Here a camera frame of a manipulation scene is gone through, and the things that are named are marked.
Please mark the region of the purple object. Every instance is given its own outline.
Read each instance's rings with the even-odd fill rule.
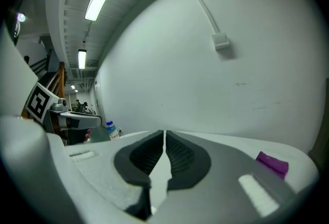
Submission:
[[[289,170],[289,163],[281,161],[272,156],[268,156],[263,152],[260,152],[256,158],[256,161],[266,166],[272,172],[276,173],[282,179],[285,178]]]

